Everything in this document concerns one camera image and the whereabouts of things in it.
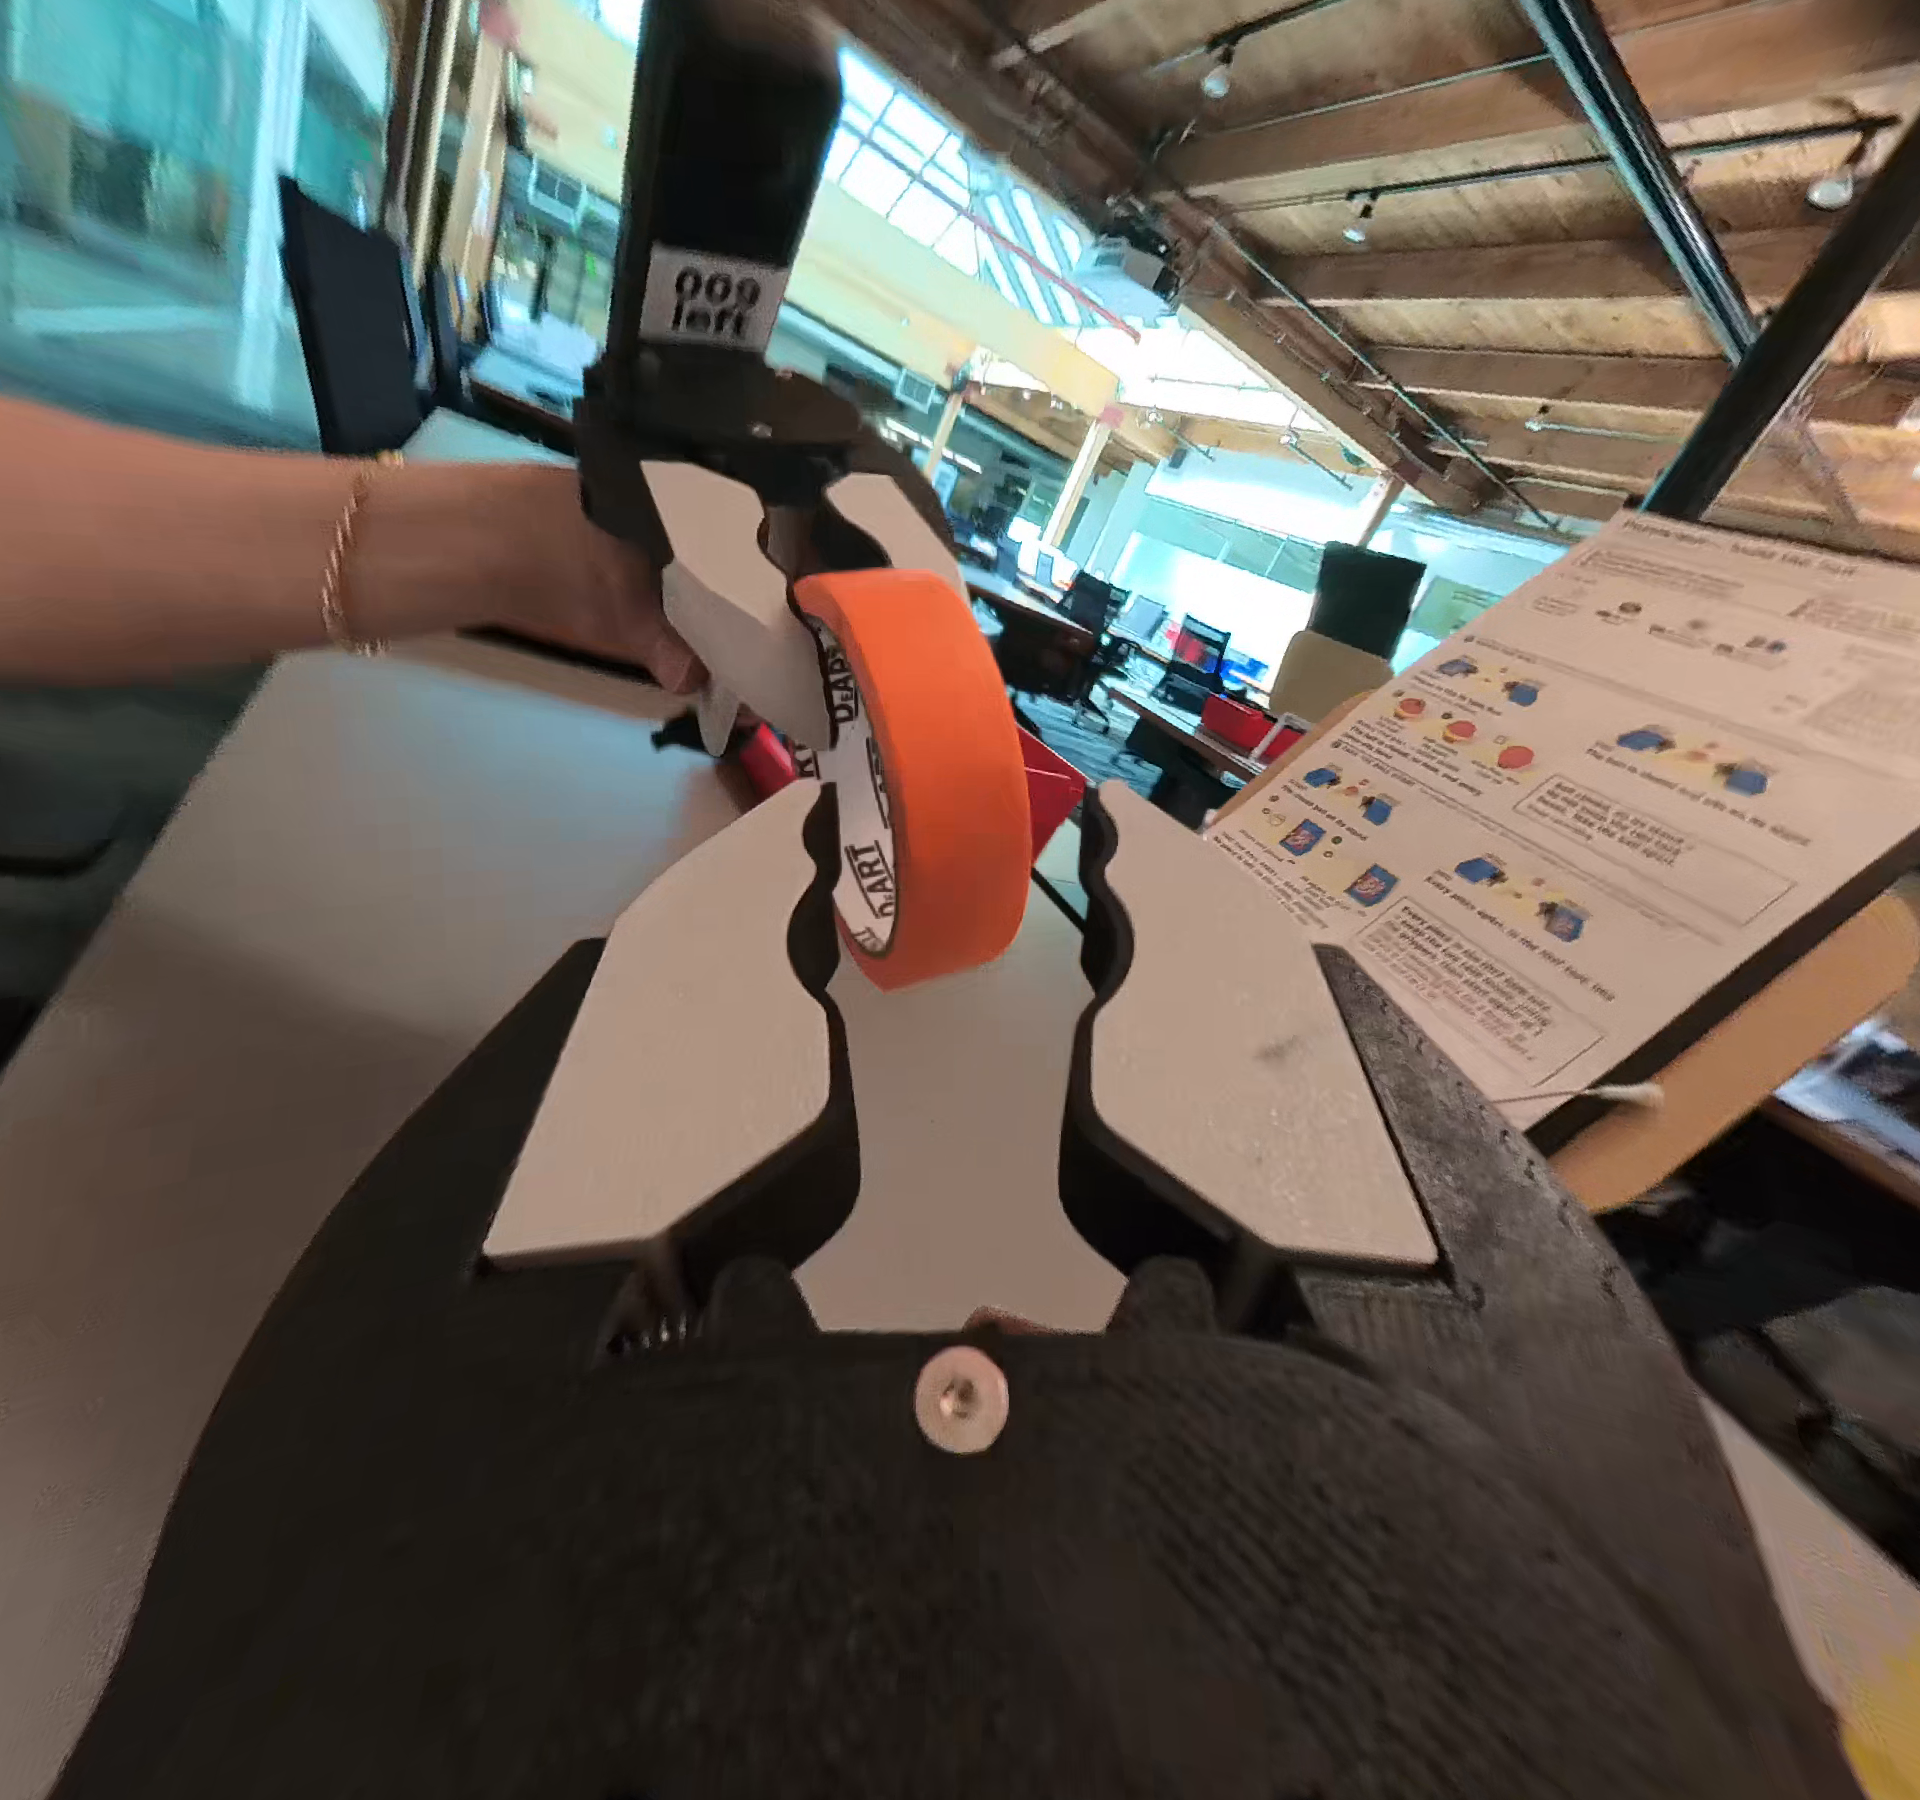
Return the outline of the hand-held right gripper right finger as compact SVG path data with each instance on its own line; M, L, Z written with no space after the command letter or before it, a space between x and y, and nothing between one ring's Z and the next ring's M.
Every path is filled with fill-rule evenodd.
M1128 1272L1187 1252L1437 1266L1427 1212L1308 933L1121 783L1082 815L1089 1004L1069 1052L1069 1221Z

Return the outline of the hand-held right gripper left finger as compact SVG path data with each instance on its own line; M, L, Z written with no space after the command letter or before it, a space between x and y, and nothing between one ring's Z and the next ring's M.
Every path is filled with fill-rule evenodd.
M859 1184L836 790L792 783L612 923L540 1093L484 1255L644 1261L713 1277L804 1264Z

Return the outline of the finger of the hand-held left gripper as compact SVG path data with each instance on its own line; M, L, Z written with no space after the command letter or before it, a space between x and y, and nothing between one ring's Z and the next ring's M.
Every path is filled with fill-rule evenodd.
M909 471L903 480L881 471L832 478L812 500L804 523L804 579L832 573L924 573L938 579L969 609L969 587L951 550L944 511L930 483Z
M762 550L761 496L682 462L644 462L661 547L666 621L707 670L703 734L719 749L748 708L810 749L836 742L823 643L788 575Z

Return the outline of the orange tape roll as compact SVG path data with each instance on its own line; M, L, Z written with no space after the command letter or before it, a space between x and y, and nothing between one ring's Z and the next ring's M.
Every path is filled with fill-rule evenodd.
M1019 732L969 596L926 572L812 573L840 821L837 923L901 991L973 972L1019 931L1032 860Z

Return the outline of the red plastic bin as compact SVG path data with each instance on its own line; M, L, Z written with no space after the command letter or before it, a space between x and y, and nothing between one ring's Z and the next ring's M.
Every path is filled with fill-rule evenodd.
M1086 791L1086 777L1064 757L1042 743L1037 730L1015 715L1019 732L1019 755L1026 781L1028 826L1031 826L1031 862L1037 864L1051 835L1068 822L1071 811ZM815 759L804 757L800 747L788 742L779 732L755 721L746 730L736 730L726 746L726 757L736 759L755 790L765 799L795 780L819 775Z

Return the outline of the person's left forearm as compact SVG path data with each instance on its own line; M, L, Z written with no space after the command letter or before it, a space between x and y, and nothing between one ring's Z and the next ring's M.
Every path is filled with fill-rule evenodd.
M388 462L2 406L2 677L117 683L474 623L463 512Z

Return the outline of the person's left hand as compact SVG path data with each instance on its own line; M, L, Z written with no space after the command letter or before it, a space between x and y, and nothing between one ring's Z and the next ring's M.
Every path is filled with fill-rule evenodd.
M586 515L575 469L519 458L430 471L463 512L477 627L638 667L677 696L707 683L707 664L666 618L658 568Z

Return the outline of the instruction sheet board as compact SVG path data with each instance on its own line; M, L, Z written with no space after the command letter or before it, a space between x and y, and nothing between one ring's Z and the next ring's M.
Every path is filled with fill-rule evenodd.
M1618 1209L1915 977L1905 544L1623 508L1210 840Z

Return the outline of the black pole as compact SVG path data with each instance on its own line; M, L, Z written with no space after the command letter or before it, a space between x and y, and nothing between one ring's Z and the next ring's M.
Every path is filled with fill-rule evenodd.
M1811 388L1842 324L1908 249L1917 224L1917 141L1909 129L1839 223L1792 291L1760 322L1720 242L1681 182L1677 161L1626 74L1592 0L1519 0L1561 78L1626 184L1653 239L1732 362L1691 436L1640 508L1700 521L1753 451L1781 425L1801 428Z

